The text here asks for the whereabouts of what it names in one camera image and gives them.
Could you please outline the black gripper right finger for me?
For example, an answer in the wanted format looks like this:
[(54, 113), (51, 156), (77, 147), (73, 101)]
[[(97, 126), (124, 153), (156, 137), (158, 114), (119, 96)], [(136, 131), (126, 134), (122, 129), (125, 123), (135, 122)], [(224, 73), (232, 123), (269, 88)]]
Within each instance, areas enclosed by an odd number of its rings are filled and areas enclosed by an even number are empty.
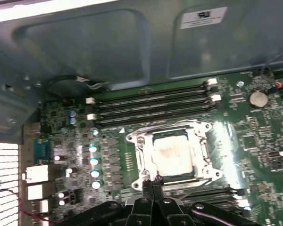
[(221, 209), (207, 202), (195, 202), (185, 208), (174, 198), (166, 198), (162, 187), (164, 179), (157, 175), (153, 180), (154, 203), (168, 226), (258, 226), (252, 220)]

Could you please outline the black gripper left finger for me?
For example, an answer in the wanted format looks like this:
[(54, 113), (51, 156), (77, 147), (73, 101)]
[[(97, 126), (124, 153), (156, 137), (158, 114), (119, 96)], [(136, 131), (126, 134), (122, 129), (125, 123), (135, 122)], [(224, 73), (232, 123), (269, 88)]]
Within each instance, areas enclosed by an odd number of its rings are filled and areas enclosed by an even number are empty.
[(152, 181), (142, 183), (142, 197), (128, 200), (126, 205), (116, 201), (104, 202), (59, 223), (60, 226), (150, 226), (154, 194)]

